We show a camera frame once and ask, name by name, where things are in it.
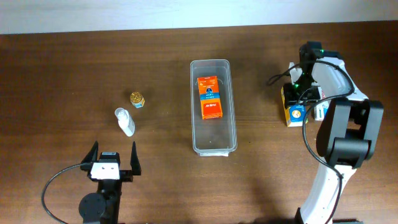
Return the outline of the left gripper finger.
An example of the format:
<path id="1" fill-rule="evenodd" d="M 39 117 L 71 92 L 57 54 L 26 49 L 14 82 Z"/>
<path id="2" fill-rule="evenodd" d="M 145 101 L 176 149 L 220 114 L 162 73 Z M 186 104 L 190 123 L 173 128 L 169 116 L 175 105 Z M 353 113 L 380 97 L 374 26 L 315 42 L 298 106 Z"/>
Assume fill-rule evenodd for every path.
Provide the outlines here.
<path id="1" fill-rule="evenodd" d="M 137 156 L 136 142 L 132 144 L 131 159 L 130 159 L 132 175 L 141 175 L 142 169 Z"/>
<path id="2" fill-rule="evenodd" d="M 97 161 L 98 157 L 98 142 L 95 141 L 90 151 L 87 155 L 83 158 L 81 163 L 94 163 Z"/>

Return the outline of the yellow Woods medicine box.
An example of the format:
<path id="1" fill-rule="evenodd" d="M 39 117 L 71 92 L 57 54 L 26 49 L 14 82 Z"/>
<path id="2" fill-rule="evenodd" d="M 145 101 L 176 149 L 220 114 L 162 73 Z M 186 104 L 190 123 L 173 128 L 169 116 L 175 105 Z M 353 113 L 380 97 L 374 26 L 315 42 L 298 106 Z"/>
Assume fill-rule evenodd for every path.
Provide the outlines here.
<path id="1" fill-rule="evenodd" d="M 297 103 L 299 98 L 297 91 L 291 84 L 287 83 L 281 88 L 280 94 L 287 127 L 301 127 L 306 110 L 304 105 Z"/>

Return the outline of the white Panadol box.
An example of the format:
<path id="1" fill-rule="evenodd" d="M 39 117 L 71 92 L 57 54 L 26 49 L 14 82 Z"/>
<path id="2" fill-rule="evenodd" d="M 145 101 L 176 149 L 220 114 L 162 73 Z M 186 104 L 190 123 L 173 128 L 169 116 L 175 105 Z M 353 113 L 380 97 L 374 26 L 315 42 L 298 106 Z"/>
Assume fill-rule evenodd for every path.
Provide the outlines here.
<path id="1" fill-rule="evenodd" d="M 322 90 L 322 88 L 320 86 L 317 87 L 317 90 L 318 90 L 321 100 L 326 98 L 324 91 Z M 325 115 L 328 110 L 328 107 L 329 107 L 328 101 L 324 101 L 324 102 L 316 105 L 316 107 L 313 110 L 313 115 L 314 115 L 315 121 L 323 121 L 324 120 Z"/>

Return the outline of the small gold-lid jar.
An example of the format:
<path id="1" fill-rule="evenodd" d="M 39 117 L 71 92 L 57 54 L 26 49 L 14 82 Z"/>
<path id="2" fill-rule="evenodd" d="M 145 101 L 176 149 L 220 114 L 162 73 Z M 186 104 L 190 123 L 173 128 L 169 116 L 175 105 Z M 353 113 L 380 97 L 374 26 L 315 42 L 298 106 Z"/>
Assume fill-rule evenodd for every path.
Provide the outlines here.
<path id="1" fill-rule="evenodd" d="M 130 95 L 130 102 L 135 108 L 142 108 L 145 103 L 144 97 L 139 92 L 133 92 Z"/>

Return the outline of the orange medicine box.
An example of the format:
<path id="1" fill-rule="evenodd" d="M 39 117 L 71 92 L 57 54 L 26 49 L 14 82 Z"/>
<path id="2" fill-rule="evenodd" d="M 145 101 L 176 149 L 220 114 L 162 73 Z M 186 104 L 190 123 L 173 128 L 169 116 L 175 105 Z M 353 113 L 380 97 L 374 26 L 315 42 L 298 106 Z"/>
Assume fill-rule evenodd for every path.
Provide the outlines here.
<path id="1" fill-rule="evenodd" d="M 222 118 L 223 110 L 217 76 L 199 77 L 197 82 L 202 119 Z"/>

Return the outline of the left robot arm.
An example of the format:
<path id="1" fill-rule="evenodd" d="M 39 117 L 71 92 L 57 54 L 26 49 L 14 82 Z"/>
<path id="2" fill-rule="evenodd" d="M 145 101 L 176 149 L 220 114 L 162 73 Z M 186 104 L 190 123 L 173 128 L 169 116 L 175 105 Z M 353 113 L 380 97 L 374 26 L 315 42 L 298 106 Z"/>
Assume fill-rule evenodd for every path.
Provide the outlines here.
<path id="1" fill-rule="evenodd" d="M 99 153 L 98 147 L 98 142 L 95 142 L 81 161 L 81 170 L 87 172 L 87 177 L 96 182 L 98 187 L 96 192 L 82 198 L 78 211 L 83 223 L 117 223 L 122 184 L 132 182 L 133 177 L 142 172 L 136 143 L 132 144 L 129 170 L 120 168 L 119 153 Z"/>

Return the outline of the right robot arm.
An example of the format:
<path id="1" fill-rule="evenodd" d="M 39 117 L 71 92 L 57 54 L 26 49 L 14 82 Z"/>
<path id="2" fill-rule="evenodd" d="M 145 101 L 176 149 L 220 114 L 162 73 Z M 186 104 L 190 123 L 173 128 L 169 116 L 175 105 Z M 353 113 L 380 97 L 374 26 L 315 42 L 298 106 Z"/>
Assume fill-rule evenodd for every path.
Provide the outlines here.
<path id="1" fill-rule="evenodd" d="M 295 222 L 332 223 L 347 182 L 374 154 L 384 107 L 358 89 L 340 53 L 308 41 L 299 58 L 283 73 L 291 79 L 281 89 L 285 119 L 288 127 L 302 129 L 319 166 Z"/>

